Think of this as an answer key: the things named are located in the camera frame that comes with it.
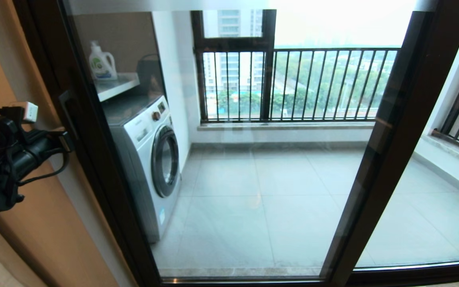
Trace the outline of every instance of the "sky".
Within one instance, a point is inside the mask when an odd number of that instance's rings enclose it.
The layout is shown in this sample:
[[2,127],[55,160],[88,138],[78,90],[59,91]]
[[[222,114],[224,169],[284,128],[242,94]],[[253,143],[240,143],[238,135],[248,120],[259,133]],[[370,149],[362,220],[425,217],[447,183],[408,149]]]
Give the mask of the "sky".
[[277,8],[275,47],[401,47],[415,0],[305,1]]

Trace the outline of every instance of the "cable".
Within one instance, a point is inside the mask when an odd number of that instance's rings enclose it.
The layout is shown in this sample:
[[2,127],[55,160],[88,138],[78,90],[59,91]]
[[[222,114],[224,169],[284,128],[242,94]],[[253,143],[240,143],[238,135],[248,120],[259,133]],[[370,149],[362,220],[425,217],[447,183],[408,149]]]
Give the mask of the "cable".
[[24,181],[18,181],[17,182],[17,186],[18,187],[22,187],[22,185],[26,185],[26,184],[28,184],[30,182],[35,181],[35,180],[39,180],[39,179],[43,179],[43,178],[47,178],[47,177],[51,177],[51,176],[57,175],[58,173],[64,171],[68,164],[69,164],[69,154],[64,152],[63,153],[63,165],[62,165],[62,167],[60,169],[58,169],[57,171],[55,171],[53,173],[50,173],[50,174],[37,176],[37,177],[30,178],[30,179],[27,179],[27,180],[24,180]]

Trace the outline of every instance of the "washing machine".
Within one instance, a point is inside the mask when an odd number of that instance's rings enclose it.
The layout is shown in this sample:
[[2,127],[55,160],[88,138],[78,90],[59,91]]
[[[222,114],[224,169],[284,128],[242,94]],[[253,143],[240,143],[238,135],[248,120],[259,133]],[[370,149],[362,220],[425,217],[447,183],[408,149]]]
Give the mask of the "washing machine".
[[178,143],[164,96],[103,103],[118,154],[150,243],[167,228],[180,189]]

